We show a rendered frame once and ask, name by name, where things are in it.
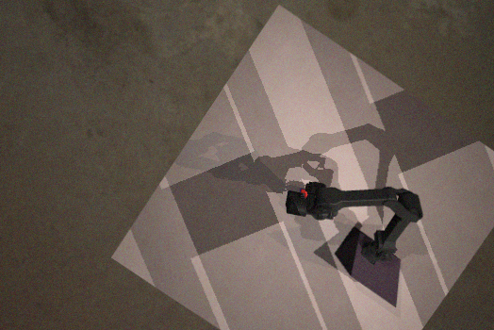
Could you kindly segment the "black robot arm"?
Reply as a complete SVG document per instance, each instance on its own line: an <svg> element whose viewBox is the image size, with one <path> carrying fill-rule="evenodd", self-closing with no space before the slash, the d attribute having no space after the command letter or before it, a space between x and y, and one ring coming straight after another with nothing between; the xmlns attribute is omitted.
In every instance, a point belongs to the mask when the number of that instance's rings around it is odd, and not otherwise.
<svg viewBox="0 0 494 330"><path fill-rule="evenodd" d="M376 229L374 240L365 242L362 247L361 255L372 265L380 259L392 260L397 238L410 222L416 223L423 216L419 196L405 189L339 190L323 183L309 182L305 191L306 199L289 196L287 214L303 217L308 214L318 221L334 220L335 212L356 206L385 206L395 213L385 230ZM396 195L399 196L398 202Z"/></svg>

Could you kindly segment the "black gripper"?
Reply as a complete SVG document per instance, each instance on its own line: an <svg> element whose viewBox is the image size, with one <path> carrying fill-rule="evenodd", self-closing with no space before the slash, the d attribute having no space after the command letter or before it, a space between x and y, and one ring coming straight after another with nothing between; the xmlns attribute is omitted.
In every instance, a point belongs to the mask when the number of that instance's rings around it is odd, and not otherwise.
<svg viewBox="0 0 494 330"><path fill-rule="evenodd" d="M286 200L286 206L287 206L287 203L288 203L289 196L306 199L305 198L305 193L290 190L290 191L288 191L288 196L287 196L287 200ZM338 215L338 212L335 212L335 216L334 217L336 217L337 215Z"/></svg>

